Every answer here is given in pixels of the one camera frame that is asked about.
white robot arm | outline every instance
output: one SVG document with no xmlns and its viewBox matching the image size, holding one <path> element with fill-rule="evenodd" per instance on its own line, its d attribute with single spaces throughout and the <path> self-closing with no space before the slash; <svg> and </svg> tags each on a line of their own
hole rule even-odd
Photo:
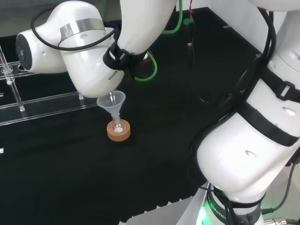
<svg viewBox="0 0 300 225">
<path fill-rule="evenodd" d="M 257 7 L 264 8 L 273 12 L 286 12 L 300 9 L 298 0 L 248 0 Z"/>
<path fill-rule="evenodd" d="M 164 30 L 176 2 L 121 0 L 122 29 L 118 47 L 131 55 L 144 53 Z M 36 31 L 46 42 L 67 48 L 88 45 L 106 35 L 99 11 L 82 1 L 61 3 Z M 32 30 L 20 33 L 16 41 L 17 54 L 26 70 L 34 73 L 68 71 L 77 90 L 88 98 L 113 91 L 124 76 L 123 71 L 109 68 L 103 62 L 107 48 L 104 41 L 80 51 L 59 51 L 41 43 Z"/>
<path fill-rule="evenodd" d="M 272 11 L 300 9 L 299 0 L 249 0 Z M 131 55 L 144 53 L 165 28 L 177 0 L 120 0 L 122 29 L 117 46 Z M 288 12 L 278 33 L 277 52 L 268 65 L 283 81 L 300 89 L 300 10 Z M 36 28 L 48 43 L 59 47 L 91 44 L 106 35 L 98 10 L 85 2 L 69 1 L 58 5 L 47 22 Z M 32 30 L 17 36 L 17 54 L 28 71 L 59 73 L 68 71 L 77 90 L 86 97 L 97 98 L 117 88 L 124 72 L 107 66 L 103 56 L 107 41 L 79 51 L 60 51 L 41 43 Z M 247 103 L 271 125 L 292 137 L 300 137 L 300 104 L 278 98 L 259 80 Z M 292 145 L 277 143 L 254 128 L 236 113 L 227 122 L 210 132 L 197 151 L 199 167 L 207 180 L 221 189 L 229 200 L 253 203 L 260 200 L 289 158 L 299 148 L 299 139 Z M 221 202 L 217 204 L 224 209 Z M 257 206 L 237 208 L 238 215 L 251 214 Z M 210 222 L 221 225 L 212 210 Z M 255 225 L 263 225 L 260 214 Z"/>
</svg>

black table surface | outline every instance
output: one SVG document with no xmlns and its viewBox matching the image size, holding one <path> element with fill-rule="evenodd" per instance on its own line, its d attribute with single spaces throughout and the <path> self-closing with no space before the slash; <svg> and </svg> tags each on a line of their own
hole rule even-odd
<svg viewBox="0 0 300 225">
<path fill-rule="evenodd" d="M 99 107 L 0 127 L 1 225 L 117 225 L 195 193 L 186 178 L 188 146 L 197 131 L 220 118 L 208 99 L 233 87 L 258 51 L 208 8 L 194 10 L 195 69 L 188 69 L 183 27 L 150 48 L 158 73 L 148 82 L 128 76 L 120 112 L 131 124 L 123 143 L 108 139 L 110 115 Z M 167 26 L 175 27 L 178 14 Z M 15 36 L 0 38 L 16 61 Z M 67 74 L 18 78 L 23 100 L 75 91 Z M 5 99 L 13 102 L 0 82 Z"/>
</svg>

silver band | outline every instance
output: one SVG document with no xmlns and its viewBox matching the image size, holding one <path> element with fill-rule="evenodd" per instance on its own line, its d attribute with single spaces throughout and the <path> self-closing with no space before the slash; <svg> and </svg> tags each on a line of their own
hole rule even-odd
<svg viewBox="0 0 300 225">
<path fill-rule="evenodd" d="M 105 30 L 105 26 L 103 25 L 103 21 L 99 19 L 83 19 L 77 20 L 75 22 L 71 22 L 60 28 L 61 32 L 61 41 L 69 38 L 74 34 L 78 34 L 88 30 Z"/>
</svg>

red wire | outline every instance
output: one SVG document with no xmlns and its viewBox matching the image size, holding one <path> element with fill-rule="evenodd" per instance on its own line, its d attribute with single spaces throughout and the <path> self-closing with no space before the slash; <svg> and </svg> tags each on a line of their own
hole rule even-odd
<svg viewBox="0 0 300 225">
<path fill-rule="evenodd" d="M 189 19 L 192 20 L 193 16 L 192 16 L 192 2 L 193 0 L 191 0 L 191 4 L 189 5 Z"/>
</svg>

clear plastic funnel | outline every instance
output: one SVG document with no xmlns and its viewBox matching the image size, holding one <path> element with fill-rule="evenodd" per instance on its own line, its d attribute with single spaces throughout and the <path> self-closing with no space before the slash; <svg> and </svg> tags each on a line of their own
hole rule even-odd
<svg viewBox="0 0 300 225">
<path fill-rule="evenodd" d="M 104 97 L 100 97 L 97 99 L 98 106 L 104 108 L 108 111 L 112 117 L 119 115 L 122 104 L 126 98 L 126 95 L 119 90 L 115 90 L 110 92 L 108 95 Z"/>
<path fill-rule="evenodd" d="M 119 115 L 125 98 L 126 95 L 122 91 L 115 90 L 110 92 L 108 95 L 97 99 L 98 106 L 104 108 L 112 115 L 112 130 L 116 133 L 120 133 L 125 129 L 125 123 L 120 119 Z"/>
</svg>

